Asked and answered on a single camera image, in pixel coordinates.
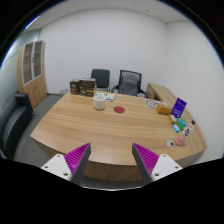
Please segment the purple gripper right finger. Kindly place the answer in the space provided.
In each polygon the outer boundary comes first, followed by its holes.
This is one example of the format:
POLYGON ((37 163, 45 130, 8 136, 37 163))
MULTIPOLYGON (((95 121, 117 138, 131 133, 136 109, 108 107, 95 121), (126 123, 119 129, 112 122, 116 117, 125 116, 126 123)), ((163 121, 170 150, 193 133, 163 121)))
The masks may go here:
POLYGON ((144 185, 182 169, 182 167, 167 154, 158 155, 136 143, 132 144, 132 154, 144 185))

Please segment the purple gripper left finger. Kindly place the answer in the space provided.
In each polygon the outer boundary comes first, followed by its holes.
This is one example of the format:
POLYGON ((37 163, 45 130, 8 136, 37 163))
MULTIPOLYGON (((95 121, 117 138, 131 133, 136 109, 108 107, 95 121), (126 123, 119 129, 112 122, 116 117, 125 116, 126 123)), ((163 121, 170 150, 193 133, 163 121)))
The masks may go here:
POLYGON ((79 184, 91 154, 91 145, 84 144, 69 153, 56 154, 42 169, 65 180, 79 184))

